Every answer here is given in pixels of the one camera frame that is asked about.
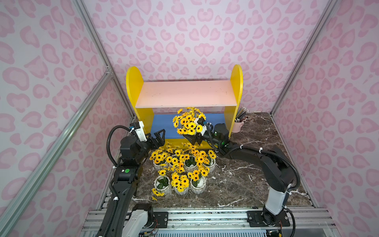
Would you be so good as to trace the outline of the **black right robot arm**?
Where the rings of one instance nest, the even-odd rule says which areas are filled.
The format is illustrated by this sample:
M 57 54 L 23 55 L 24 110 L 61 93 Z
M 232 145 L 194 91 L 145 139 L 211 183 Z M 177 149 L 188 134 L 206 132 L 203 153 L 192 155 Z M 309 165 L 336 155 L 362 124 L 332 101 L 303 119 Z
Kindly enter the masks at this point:
M 299 188 L 301 179 L 299 172 L 279 148 L 272 150 L 256 149 L 229 140 L 227 127 L 224 123 L 212 126 L 202 124 L 203 131 L 195 135 L 184 135 L 192 144 L 200 145 L 207 142 L 216 152 L 218 158 L 240 160 L 259 166 L 269 185 L 262 218 L 267 226 L 279 223 L 290 192 Z

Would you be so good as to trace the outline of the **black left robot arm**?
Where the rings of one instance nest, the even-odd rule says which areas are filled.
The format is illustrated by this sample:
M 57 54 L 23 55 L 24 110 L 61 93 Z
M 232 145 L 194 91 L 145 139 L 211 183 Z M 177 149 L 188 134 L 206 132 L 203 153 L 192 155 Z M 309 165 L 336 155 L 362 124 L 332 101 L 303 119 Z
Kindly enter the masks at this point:
M 130 134 L 120 142 L 121 157 L 116 161 L 110 151 L 110 142 L 117 129 L 124 129 Z M 136 194 L 139 179 L 142 175 L 143 164 L 151 151 L 165 144 L 165 130 L 145 134 L 138 123 L 131 123 L 129 127 L 117 125 L 108 135 L 106 151 L 114 165 L 115 171 L 109 183 L 111 201 L 99 228 L 99 237 L 138 237 L 144 228 L 157 224 L 154 219 L 153 207 L 149 203 L 135 205 L 131 214 L 128 208 Z

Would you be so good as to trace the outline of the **aluminium frame profile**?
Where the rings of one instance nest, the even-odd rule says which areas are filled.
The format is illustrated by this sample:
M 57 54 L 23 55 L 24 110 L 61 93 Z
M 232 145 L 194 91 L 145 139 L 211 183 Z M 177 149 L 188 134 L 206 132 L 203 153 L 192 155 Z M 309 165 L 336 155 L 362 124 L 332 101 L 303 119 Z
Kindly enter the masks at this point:
M 336 7 L 339 5 L 340 1 L 338 0 L 329 0 L 325 9 L 323 10 L 317 24 L 315 25 L 312 33 L 310 34 L 309 39 L 307 40 L 304 49 L 302 50 L 298 60 L 295 63 L 295 66 L 293 70 L 291 71 L 288 80 L 284 84 L 284 87 L 282 88 L 279 97 L 277 101 L 275 102 L 273 109 L 270 112 L 271 118 L 274 117 L 274 115 L 278 112 L 280 105 L 285 99 L 285 96 L 287 92 L 290 90 L 290 87 L 294 80 L 296 79 L 297 75 L 299 74 L 299 71 L 301 70 L 302 66 L 306 62 L 306 59 L 308 55 L 310 54 L 312 48 L 316 44 L 320 34 L 322 33 L 323 29 L 328 24 L 329 19 L 333 15 L 333 12 L 335 11 Z
M 39 188 L 46 180 L 47 176 L 50 174 L 57 160 L 64 153 L 73 136 L 78 131 L 79 127 L 87 117 L 89 111 L 92 109 L 93 105 L 98 100 L 101 93 L 107 87 L 112 78 L 112 72 L 106 72 L 103 75 L 102 79 L 78 108 L 77 112 L 68 122 L 67 126 L 62 131 L 60 136 L 50 147 L 36 169 L 29 176 L 25 184 L 21 187 L 16 197 L 9 204 L 6 211 L 1 217 L 2 237 L 9 236 L 14 226 L 17 224 L 27 209 L 29 203 L 32 201 Z

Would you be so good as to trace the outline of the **pink cup with pencils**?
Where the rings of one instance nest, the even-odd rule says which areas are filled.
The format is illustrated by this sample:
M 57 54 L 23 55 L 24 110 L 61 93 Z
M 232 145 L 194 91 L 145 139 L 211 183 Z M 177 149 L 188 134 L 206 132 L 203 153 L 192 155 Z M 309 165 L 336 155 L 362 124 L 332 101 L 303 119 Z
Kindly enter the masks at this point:
M 234 126 L 232 133 L 239 133 L 241 131 L 242 126 L 244 125 L 244 122 L 247 120 L 249 116 L 249 110 L 245 107 L 241 107 L 235 116 L 234 120 Z

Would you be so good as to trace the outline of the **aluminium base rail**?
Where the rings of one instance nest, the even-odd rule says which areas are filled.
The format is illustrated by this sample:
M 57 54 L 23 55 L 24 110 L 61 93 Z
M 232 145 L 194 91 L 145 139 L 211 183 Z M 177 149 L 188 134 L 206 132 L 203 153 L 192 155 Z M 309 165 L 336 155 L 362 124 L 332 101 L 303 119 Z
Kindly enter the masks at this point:
M 105 211 L 91 211 L 82 237 L 339 237 L 325 208 L 290 207 L 274 226 L 263 222 L 260 208 L 158 208 L 154 214 L 136 210 L 120 229 L 103 233 Z

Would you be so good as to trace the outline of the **back left aluminium post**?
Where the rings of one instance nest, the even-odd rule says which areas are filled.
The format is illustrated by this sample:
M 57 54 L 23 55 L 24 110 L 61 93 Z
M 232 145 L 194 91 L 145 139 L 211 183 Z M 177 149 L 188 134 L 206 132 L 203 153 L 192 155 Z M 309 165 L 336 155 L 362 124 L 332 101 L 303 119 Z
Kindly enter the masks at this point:
M 129 115 L 132 118 L 134 118 L 134 116 L 135 116 L 134 110 L 132 109 L 132 107 L 131 107 L 128 99 L 127 99 L 127 96 L 121 87 L 121 83 L 115 74 L 114 68 L 113 68 L 113 66 L 109 60 L 109 57 L 105 51 L 105 48 L 101 42 L 99 35 L 97 34 L 94 23 L 91 20 L 91 17 L 90 17 L 88 10 L 87 10 L 85 2 L 82 0 L 73 0 L 72 2 L 75 5 L 77 12 L 83 21 L 83 24 L 84 24 L 85 28 L 87 29 L 89 36 L 91 37 L 91 39 L 93 41 L 93 44 L 96 48 L 96 51 L 98 52 L 100 58 L 102 59 L 104 65 L 106 67 L 106 72 L 111 74 L 111 80 L 115 84 L 117 91 L 118 91 L 119 95 L 121 96 L 121 99 L 122 99 L 124 105 L 126 106 L 126 109 L 129 113 Z

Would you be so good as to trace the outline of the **sunflower pot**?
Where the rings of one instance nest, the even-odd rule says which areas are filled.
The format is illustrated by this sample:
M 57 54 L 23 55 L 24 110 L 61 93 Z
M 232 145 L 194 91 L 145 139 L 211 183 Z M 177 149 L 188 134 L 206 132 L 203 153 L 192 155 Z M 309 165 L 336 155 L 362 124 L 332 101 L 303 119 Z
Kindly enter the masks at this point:
M 206 119 L 206 115 L 196 107 L 187 107 L 185 110 L 179 109 L 172 122 L 179 135 L 195 135 L 197 126 L 195 120 L 197 118 Z
M 183 143 L 183 151 L 181 152 L 179 158 L 180 162 L 184 164 L 185 172 L 193 172 L 197 169 L 196 157 L 200 155 L 200 150 L 197 146 L 191 143 Z
M 171 181 L 167 176 L 167 170 L 162 169 L 158 172 L 158 177 L 154 181 L 152 189 L 154 197 L 166 197 L 172 194 Z
M 206 189 L 206 177 L 209 174 L 209 168 L 201 167 L 192 172 L 188 172 L 190 189 L 195 194 L 201 194 Z
M 160 171 L 169 168 L 167 162 L 168 156 L 169 154 L 166 151 L 162 149 L 157 149 L 151 153 L 149 159 L 153 162 L 155 170 Z
M 187 175 L 173 173 L 171 176 L 171 186 L 178 195 L 186 195 L 189 191 L 190 180 Z
M 209 168 L 209 172 L 212 173 L 216 166 L 216 153 L 214 150 L 208 150 L 204 165 Z
M 183 174 L 185 172 L 183 158 L 184 150 L 168 144 L 165 151 L 168 153 L 168 156 L 166 157 L 168 168 L 166 170 Z

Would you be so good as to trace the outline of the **left aluminium frame profile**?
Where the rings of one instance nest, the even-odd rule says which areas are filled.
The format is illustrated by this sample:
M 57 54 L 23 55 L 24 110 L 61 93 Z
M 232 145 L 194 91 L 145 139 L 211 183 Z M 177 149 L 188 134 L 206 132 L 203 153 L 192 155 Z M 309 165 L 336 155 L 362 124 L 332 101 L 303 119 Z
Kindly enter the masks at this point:
M 112 72 L 106 72 L 103 75 L 102 79 L 78 108 L 77 112 L 68 122 L 67 126 L 62 131 L 60 136 L 50 147 L 36 169 L 29 176 L 25 184 L 21 187 L 16 197 L 9 204 L 6 211 L 1 217 L 2 237 L 9 236 L 14 226 L 17 224 L 27 209 L 29 203 L 32 201 L 39 188 L 46 180 L 47 176 L 50 174 L 57 160 L 64 153 L 73 136 L 78 131 L 79 127 L 87 117 L 89 111 L 92 109 L 93 105 L 98 100 L 101 93 L 107 87 L 112 78 Z

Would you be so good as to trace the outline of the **yellow two-tier shelf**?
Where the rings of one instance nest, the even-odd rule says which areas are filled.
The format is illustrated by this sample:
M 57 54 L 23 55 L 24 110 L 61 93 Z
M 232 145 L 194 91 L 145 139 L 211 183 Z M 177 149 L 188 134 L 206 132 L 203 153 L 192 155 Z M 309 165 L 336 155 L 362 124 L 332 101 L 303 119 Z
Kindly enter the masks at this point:
M 205 113 L 206 121 L 212 125 L 225 124 L 231 134 L 243 94 L 243 71 L 240 65 L 235 65 L 231 79 L 226 81 L 145 82 L 140 70 L 131 67 L 125 84 L 135 114 L 144 124 L 144 132 L 154 134 L 164 129 L 166 142 L 180 146 L 186 139 L 173 126 L 175 112 L 155 114 L 154 110 L 221 107 L 225 109 L 222 114 Z

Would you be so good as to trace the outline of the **right aluminium frame profile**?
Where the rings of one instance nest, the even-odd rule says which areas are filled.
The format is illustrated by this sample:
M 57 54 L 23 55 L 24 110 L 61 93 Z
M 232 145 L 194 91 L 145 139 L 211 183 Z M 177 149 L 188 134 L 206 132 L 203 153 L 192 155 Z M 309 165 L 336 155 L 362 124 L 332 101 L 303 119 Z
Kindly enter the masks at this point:
M 307 40 L 304 49 L 302 50 L 298 60 L 295 63 L 295 66 L 293 70 L 291 71 L 288 80 L 284 84 L 284 87 L 282 88 L 279 97 L 277 101 L 275 102 L 273 109 L 270 112 L 271 118 L 274 117 L 274 115 L 278 112 L 280 105 L 285 99 L 285 96 L 287 92 L 290 90 L 290 87 L 294 80 L 296 79 L 297 75 L 299 74 L 299 71 L 301 70 L 302 66 L 306 62 L 306 59 L 308 55 L 310 54 L 312 48 L 316 44 L 320 34 L 322 33 L 323 29 L 328 24 L 329 19 L 333 15 L 333 12 L 335 11 L 336 7 L 339 5 L 340 1 L 338 0 L 329 0 L 325 9 L 323 10 L 317 24 L 315 25 L 312 33 L 310 34 L 309 39 Z

